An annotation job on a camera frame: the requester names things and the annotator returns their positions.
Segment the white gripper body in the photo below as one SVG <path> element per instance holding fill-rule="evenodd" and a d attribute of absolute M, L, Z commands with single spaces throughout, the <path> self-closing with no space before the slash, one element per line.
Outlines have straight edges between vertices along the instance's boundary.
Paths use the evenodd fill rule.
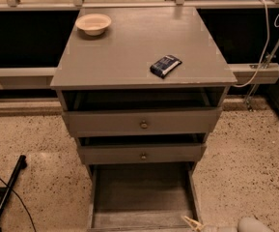
<path fill-rule="evenodd" d="M 237 232 L 235 226 L 205 225 L 200 232 Z"/>

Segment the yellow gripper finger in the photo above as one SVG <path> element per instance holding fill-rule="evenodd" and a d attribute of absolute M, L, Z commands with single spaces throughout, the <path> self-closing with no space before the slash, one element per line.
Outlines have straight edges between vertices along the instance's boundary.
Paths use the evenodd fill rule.
<path fill-rule="evenodd" d="M 201 232 L 204 228 L 204 225 L 195 219 L 192 219 L 187 216 L 182 216 L 181 218 L 191 228 L 193 232 Z"/>

